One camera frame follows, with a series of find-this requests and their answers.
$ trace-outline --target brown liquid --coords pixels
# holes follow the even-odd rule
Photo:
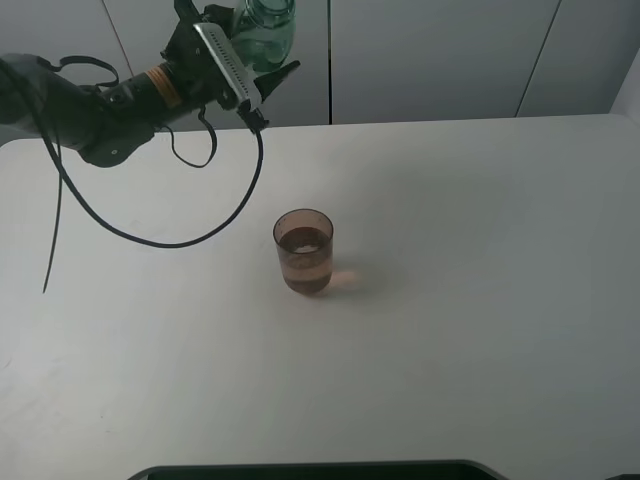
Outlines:
[[[284,281],[292,290],[305,295],[329,285],[332,271],[331,239],[313,227],[287,232],[279,242]]]

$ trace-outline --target orange ring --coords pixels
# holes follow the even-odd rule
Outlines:
[[[155,85],[156,90],[163,98],[167,107],[174,108],[182,103],[180,95],[161,67],[153,67],[147,71],[146,74]]]

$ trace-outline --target wire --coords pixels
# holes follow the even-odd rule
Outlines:
[[[51,269],[53,268],[53,257],[56,254],[56,244],[58,243],[58,231],[60,230],[60,215],[62,213],[62,176],[58,174],[58,202],[56,205],[56,223],[53,226],[53,236],[51,238],[51,248],[49,249],[49,263],[47,263],[47,274],[44,277],[42,293],[47,293]]]
[[[209,158],[207,159],[207,161],[202,164],[202,165],[196,165],[194,163],[188,162],[187,160],[185,160],[184,158],[182,158],[180,155],[178,155],[178,152],[176,152],[176,138],[173,134],[173,130],[171,129],[171,127],[169,127],[169,125],[163,125],[162,128],[166,129],[169,131],[169,135],[171,135],[171,151],[173,152],[173,154],[178,158],[178,160],[180,160],[182,163],[192,167],[192,168],[204,168],[207,165],[209,165],[209,163],[211,162],[211,160],[213,159],[213,157],[216,154],[216,151],[218,150],[218,137],[216,136],[216,131],[213,129],[213,127],[211,126],[211,124],[207,121],[206,118],[204,118],[205,113],[207,112],[207,107],[204,106],[200,109],[200,113],[198,114],[198,120],[200,120],[200,123],[202,123],[204,125],[204,127],[207,129],[207,132],[209,132],[209,136],[211,137],[211,153],[209,154]]]
[[[58,128],[55,122],[51,118],[51,125],[56,133],[56,144],[58,146],[58,156],[62,156],[62,149],[60,147],[60,135],[58,134]],[[62,175],[58,173],[58,201],[56,202],[56,221],[53,225],[53,235],[51,237],[51,247],[49,248],[49,262],[47,263],[47,273],[44,277],[44,285],[42,286],[42,293],[47,292],[49,286],[49,278],[51,277],[51,269],[53,268],[53,257],[56,254],[56,245],[58,243],[58,231],[60,230],[60,215],[62,214]]]
[[[58,170],[58,173],[62,177],[62,180],[63,180],[64,184],[67,186],[67,188],[69,189],[71,194],[75,197],[75,199],[78,201],[80,206],[84,209],[84,211],[93,220],[95,220],[101,227],[103,227],[106,230],[110,231],[114,235],[117,235],[117,236],[119,236],[121,238],[124,238],[126,240],[130,240],[130,241],[132,241],[134,243],[138,243],[138,244],[141,244],[141,245],[147,245],[147,246],[155,247],[155,248],[178,249],[178,248],[191,247],[191,246],[197,245],[199,243],[202,243],[205,240],[210,239],[211,237],[213,237],[214,235],[220,233],[222,230],[224,230],[226,227],[228,227],[238,217],[238,215],[240,215],[240,213],[242,212],[244,207],[249,202],[249,199],[251,198],[251,195],[253,194],[253,191],[255,190],[256,184],[258,183],[258,179],[260,178],[260,172],[262,171],[262,164],[263,164],[263,160],[264,160],[264,143],[262,141],[262,136],[261,136],[260,132],[258,132],[258,131],[254,132],[255,135],[256,135],[257,143],[258,143],[258,160],[257,160],[257,164],[256,164],[255,173],[253,175],[253,178],[251,179],[251,183],[249,184],[249,188],[248,188],[247,192],[245,193],[242,201],[240,202],[238,207],[233,211],[233,213],[231,213],[229,218],[227,218],[224,222],[222,222],[216,228],[214,228],[209,233],[206,233],[206,234],[204,234],[204,235],[202,235],[202,236],[200,236],[198,238],[195,238],[193,240],[189,240],[189,241],[186,241],[186,242],[180,242],[180,243],[154,242],[154,241],[151,241],[151,240],[146,240],[144,238],[136,237],[136,236],[131,235],[129,233],[123,232],[122,230],[117,229],[116,227],[112,226],[107,221],[105,221],[102,217],[100,217],[100,215],[98,215],[91,208],[91,206],[87,203],[87,201],[84,199],[82,194],[78,191],[78,189],[74,185],[73,181],[69,177],[69,174],[67,173],[67,171],[65,170],[64,166],[62,165],[62,157],[61,157],[61,155],[58,155],[56,153],[54,147],[53,147],[53,143],[51,142],[51,138],[49,137],[49,134],[48,134],[46,128],[44,127],[44,124],[42,122],[42,118],[40,117],[40,114],[38,113],[37,108],[35,107],[35,105],[33,103],[33,100],[31,99],[31,97],[27,93],[26,88],[20,82],[20,79],[22,77],[20,75],[16,74],[13,71],[13,69],[11,68],[11,66],[7,62],[2,60],[2,59],[0,59],[0,71],[2,71],[9,78],[9,81],[11,82],[13,87],[18,91],[18,93],[22,97],[24,103],[26,104],[26,106],[27,106],[27,108],[29,110],[29,113],[31,113],[31,116],[33,117],[33,121],[35,122],[35,124],[38,127],[38,130],[40,132],[40,135],[42,136],[42,141],[45,144],[47,152],[49,153],[49,156],[51,157],[51,160],[53,161],[56,169]]]

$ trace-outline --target glass cup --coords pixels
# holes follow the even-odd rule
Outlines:
[[[316,210],[286,213],[273,227],[285,283],[294,292],[312,295],[331,281],[333,224]]]

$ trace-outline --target white wall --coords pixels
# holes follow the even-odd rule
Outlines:
[[[640,52],[622,84],[611,113],[626,115],[640,124]]]

